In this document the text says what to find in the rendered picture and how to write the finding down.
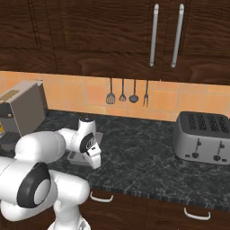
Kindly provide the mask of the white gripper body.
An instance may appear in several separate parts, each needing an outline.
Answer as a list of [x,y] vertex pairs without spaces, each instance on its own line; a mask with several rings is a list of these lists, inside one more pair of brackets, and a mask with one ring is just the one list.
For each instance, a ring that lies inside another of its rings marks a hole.
[[102,150],[98,145],[93,146],[88,150],[89,153],[89,163],[93,169],[97,169],[101,166],[101,153]]

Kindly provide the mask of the dark hanging meat fork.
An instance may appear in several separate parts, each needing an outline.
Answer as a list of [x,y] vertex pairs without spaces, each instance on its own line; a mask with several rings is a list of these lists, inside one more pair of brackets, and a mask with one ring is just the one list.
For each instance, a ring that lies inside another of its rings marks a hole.
[[144,94],[143,107],[148,107],[148,80],[146,80],[146,92]]

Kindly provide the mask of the dark wood drawer front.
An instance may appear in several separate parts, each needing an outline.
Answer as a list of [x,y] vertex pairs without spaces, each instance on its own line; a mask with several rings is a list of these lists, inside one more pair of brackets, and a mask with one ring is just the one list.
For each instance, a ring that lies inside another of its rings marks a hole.
[[230,212],[160,201],[158,214],[180,230],[230,230]]
[[94,197],[109,199],[111,203],[88,200],[80,211],[92,230],[145,230],[147,199],[105,190],[92,190]]

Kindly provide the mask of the dark hanging slotted spatula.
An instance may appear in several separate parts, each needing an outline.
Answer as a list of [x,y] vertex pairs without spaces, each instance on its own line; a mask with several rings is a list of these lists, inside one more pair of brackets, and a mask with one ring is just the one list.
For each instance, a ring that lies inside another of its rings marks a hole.
[[112,79],[110,79],[110,92],[106,96],[106,103],[107,104],[114,104],[115,103],[115,94],[112,91]]

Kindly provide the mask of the dark hanging whisk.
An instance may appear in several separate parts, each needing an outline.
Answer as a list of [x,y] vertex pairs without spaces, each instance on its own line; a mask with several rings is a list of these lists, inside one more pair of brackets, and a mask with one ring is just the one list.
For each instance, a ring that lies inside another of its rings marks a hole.
[[122,79],[122,84],[121,84],[121,95],[119,97],[119,101],[125,102],[127,99],[126,95],[124,94],[124,79]]

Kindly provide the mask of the dark hanging ladle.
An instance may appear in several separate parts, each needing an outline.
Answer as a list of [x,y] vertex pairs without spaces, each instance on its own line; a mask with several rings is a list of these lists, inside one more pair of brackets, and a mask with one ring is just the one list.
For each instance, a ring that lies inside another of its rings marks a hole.
[[136,95],[137,80],[134,80],[133,94],[129,96],[129,100],[133,103],[138,101],[138,96]]

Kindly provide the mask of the grey coffee machine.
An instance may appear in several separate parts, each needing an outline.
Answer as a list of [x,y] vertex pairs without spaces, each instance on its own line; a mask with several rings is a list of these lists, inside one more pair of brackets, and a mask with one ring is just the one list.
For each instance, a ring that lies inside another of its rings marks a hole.
[[48,105],[41,80],[21,81],[0,94],[0,147],[14,150],[46,118]]

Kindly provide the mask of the silver four-slot toaster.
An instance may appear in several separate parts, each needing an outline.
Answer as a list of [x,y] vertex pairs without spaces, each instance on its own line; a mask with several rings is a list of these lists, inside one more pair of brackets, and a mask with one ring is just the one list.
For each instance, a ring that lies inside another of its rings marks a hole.
[[172,133],[172,148],[182,160],[230,165],[230,119],[221,114],[182,111]]

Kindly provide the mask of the dark wood wide cupboard door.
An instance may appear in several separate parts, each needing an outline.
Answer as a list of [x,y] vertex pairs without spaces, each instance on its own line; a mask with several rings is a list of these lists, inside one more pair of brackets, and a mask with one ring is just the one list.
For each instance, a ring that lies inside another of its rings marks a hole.
[[[161,78],[170,0],[46,0],[61,75]],[[150,49],[159,4],[155,63]]]

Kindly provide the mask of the dark wood narrow cupboard door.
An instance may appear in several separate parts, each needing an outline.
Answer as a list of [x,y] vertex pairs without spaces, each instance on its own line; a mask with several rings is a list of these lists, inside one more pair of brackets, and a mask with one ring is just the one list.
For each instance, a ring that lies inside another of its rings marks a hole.
[[0,0],[0,70],[58,72],[46,0]]

